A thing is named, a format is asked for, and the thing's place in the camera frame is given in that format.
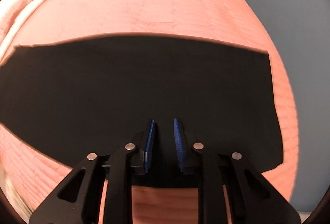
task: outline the bed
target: bed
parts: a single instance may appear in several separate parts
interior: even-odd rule
[[[107,33],[174,34],[268,52],[284,161],[264,176],[290,199],[299,150],[294,97],[271,38],[244,0],[30,0],[13,16],[14,23],[0,46],[1,64],[16,45],[56,44]],[[19,140],[3,125],[0,163],[32,210],[71,170]],[[197,206],[196,189],[133,187],[134,223],[197,223]]]

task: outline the pink bedspread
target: pink bedspread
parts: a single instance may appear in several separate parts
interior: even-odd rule
[[[273,42],[244,0],[46,0],[20,28],[7,56],[18,44],[49,44],[118,32],[194,36],[268,51],[284,162],[264,176],[290,198],[298,161],[294,98]],[[33,209],[70,171],[4,127],[0,128],[0,157],[16,189]],[[133,214],[134,223],[196,223],[197,191],[136,187]]]

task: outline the black fabric sheet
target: black fabric sheet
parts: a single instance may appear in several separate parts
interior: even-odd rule
[[[0,121],[42,153],[75,166],[157,123],[150,173],[133,183],[196,187],[181,176],[173,119],[260,171],[283,162],[265,53],[170,36],[113,35],[18,47],[0,68]]]

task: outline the gray wall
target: gray wall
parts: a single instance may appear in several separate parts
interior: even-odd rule
[[[330,0],[246,0],[277,47],[300,130],[292,205],[312,211],[330,185]]]

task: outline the pink bed sheet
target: pink bed sheet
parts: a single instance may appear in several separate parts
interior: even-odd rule
[[[299,148],[294,98],[272,40],[244,0],[46,0],[22,25],[6,55],[16,45],[121,32],[193,36],[267,51],[284,162],[264,176],[290,199]],[[0,128],[0,158],[17,191],[33,209],[70,171],[17,139],[5,127]],[[134,223],[196,223],[195,189],[134,187],[133,198]]]

